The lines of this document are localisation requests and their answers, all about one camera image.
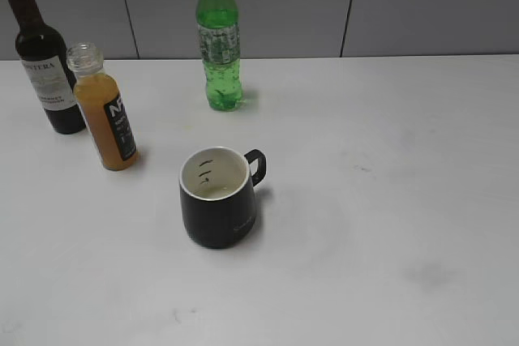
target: mug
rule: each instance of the mug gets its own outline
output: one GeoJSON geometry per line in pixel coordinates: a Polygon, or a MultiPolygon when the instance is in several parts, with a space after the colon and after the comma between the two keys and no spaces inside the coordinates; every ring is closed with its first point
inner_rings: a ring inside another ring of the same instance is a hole
{"type": "Polygon", "coordinates": [[[196,152],[180,170],[182,218],[189,237],[211,249],[229,247],[245,237],[256,218],[253,187],[267,172],[265,154],[245,156],[227,147],[196,152]],[[258,160],[256,173],[250,164],[258,160]]]}

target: empty bottle top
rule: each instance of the empty bottle top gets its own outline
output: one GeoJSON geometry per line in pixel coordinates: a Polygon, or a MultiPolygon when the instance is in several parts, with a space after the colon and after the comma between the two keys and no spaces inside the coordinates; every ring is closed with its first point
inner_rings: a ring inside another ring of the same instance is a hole
{"type": "Polygon", "coordinates": [[[66,52],[66,64],[77,75],[89,75],[103,69],[103,53],[90,42],[71,46],[66,52]]]}

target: black label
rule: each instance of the black label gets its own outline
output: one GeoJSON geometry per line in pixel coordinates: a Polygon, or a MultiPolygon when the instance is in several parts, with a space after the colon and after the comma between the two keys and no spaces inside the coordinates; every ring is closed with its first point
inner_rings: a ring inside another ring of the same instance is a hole
{"type": "Polygon", "coordinates": [[[115,99],[105,104],[105,113],[114,133],[119,154],[121,154],[122,160],[126,161],[135,154],[137,147],[131,133],[127,113],[122,104],[121,95],[117,95],[115,99]]]}

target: wine bottle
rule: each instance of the wine bottle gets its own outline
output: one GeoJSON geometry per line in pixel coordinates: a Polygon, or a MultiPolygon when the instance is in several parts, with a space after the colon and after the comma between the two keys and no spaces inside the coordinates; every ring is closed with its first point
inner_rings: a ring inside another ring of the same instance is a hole
{"type": "Polygon", "coordinates": [[[61,134],[84,129],[72,88],[74,74],[66,67],[62,36],[44,23],[36,0],[8,0],[19,24],[15,47],[53,128],[61,134]]]}

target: bottle label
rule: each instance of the bottle label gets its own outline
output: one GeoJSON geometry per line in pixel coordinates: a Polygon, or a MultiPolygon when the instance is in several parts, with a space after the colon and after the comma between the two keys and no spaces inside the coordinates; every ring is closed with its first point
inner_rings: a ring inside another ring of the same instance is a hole
{"type": "Polygon", "coordinates": [[[119,149],[119,154],[123,161],[128,160],[137,151],[133,134],[131,133],[130,123],[121,95],[117,95],[112,101],[105,104],[105,113],[114,133],[115,143],[119,149]]]}
{"type": "Polygon", "coordinates": [[[226,28],[206,28],[198,25],[202,59],[213,64],[229,64],[240,58],[238,24],[226,28]]]}
{"type": "Polygon", "coordinates": [[[58,56],[42,61],[21,61],[44,109],[61,111],[76,105],[58,56]]]}

